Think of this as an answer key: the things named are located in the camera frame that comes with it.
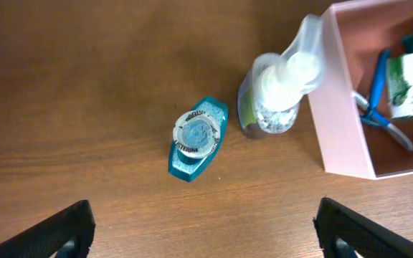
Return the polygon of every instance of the wooden surface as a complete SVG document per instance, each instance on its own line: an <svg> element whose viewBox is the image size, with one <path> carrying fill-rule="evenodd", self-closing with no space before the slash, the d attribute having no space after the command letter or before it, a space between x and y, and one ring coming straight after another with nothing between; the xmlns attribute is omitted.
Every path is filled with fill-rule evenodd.
<svg viewBox="0 0 413 258"><path fill-rule="evenodd" d="M320 257L324 196L413 241L413 175L323 172L304 98L287 133L248 140L235 98L330 0L0 1L0 242L80 200L90 257ZM174 121L226 102L224 144L193 183L167 173Z"/></svg>

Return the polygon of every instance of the bottle cap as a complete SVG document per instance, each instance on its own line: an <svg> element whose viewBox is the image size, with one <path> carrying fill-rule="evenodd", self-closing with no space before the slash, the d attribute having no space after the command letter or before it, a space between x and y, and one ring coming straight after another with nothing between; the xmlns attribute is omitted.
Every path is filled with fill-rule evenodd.
<svg viewBox="0 0 413 258"><path fill-rule="evenodd" d="M214 152L221 138L217 121L203 110L182 115L173 128L173 140L185 156L204 158Z"/></svg>

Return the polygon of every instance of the pink box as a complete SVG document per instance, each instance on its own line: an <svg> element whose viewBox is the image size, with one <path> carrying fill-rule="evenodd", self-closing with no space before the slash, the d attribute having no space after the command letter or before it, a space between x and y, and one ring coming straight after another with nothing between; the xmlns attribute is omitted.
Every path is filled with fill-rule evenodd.
<svg viewBox="0 0 413 258"><path fill-rule="evenodd" d="M379 53L404 53L401 38L413 32L413 1L347 1L323 14L326 77L309 94L326 172L381 179L413 173L413 152L384 130L362 125L351 94L368 97ZM383 92L379 111L389 115ZM413 119L393 120L413 142Z"/></svg>

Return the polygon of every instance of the scissors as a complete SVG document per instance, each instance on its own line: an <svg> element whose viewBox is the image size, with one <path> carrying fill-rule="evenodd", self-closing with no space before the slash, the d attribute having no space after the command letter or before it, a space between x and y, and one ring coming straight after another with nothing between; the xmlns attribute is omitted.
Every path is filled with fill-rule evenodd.
<svg viewBox="0 0 413 258"><path fill-rule="evenodd" d="M367 125L383 128L402 147L408 151L413 151L413 143L407 135L376 110L385 85L386 61L389 56L390 51L388 49L380 54L379 62L377 63L374 74L374 80L372 81L369 101L356 91L353 91L352 97L356 101L356 104L364 111L364 115L360 116L361 122Z"/></svg>

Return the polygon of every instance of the teal bottle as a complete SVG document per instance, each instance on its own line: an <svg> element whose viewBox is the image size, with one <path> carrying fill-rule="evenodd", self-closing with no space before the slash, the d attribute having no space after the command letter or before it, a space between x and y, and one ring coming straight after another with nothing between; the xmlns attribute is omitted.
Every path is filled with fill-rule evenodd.
<svg viewBox="0 0 413 258"><path fill-rule="evenodd" d="M226 104L206 97L176 121L168 157L170 174L191 182L208 167L224 140L227 111Z"/></svg>

